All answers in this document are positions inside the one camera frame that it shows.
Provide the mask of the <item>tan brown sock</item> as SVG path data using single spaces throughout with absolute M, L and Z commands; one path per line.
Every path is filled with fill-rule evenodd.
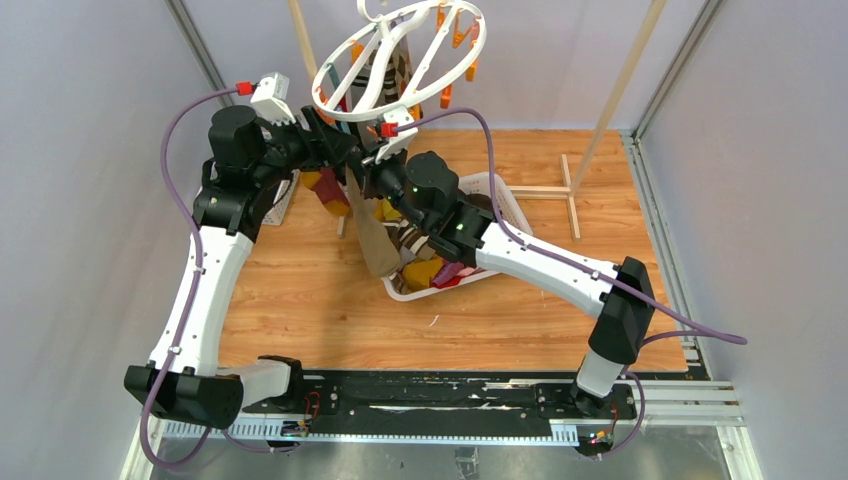
M 374 277 L 389 277 L 401 265 L 400 254 L 386 228 L 374 217 L 373 208 L 364 198 L 354 172 L 347 168 L 345 174 L 348 201 L 367 269 Z

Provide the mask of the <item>white round clip hanger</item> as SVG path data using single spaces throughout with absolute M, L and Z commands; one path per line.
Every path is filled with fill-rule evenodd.
M 444 93 L 471 78 L 487 40 L 482 10 L 469 1 L 418 1 L 372 14 L 319 66 L 312 81 L 316 110 L 336 121 L 376 120 Z

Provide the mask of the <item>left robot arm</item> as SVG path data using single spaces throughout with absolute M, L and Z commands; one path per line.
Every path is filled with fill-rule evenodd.
M 175 305 L 147 363 L 128 367 L 124 377 L 145 419 L 224 430 L 260 402 L 286 413 L 305 404 L 298 360 L 263 355 L 239 367 L 218 363 L 238 277 L 281 183 L 295 172 L 336 173 L 363 154 L 356 136 L 328 125 L 312 107 L 301 112 L 304 118 L 289 124 L 243 105 L 212 116 L 212 156 L 188 217 L 190 246 Z

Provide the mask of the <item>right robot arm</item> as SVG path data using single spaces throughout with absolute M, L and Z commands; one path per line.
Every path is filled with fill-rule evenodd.
M 609 407 L 613 384 L 636 362 L 658 308 L 642 262 L 595 260 L 517 230 L 499 207 L 469 201 L 458 175 L 432 151 L 350 165 L 361 196 L 389 201 L 442 259 L 523 280 L 595 319 L 571 400 L 588 417 Z

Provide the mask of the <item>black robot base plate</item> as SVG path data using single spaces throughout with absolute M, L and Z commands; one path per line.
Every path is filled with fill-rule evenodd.
M 570 372 L 311 370 L 301 399 L 245 410 L 307 420 L 315 434 L 394 438 L 545 437 L 554 420 L 605 429 L 637 418 L 628 384 L 591 400 L 573 380 Z

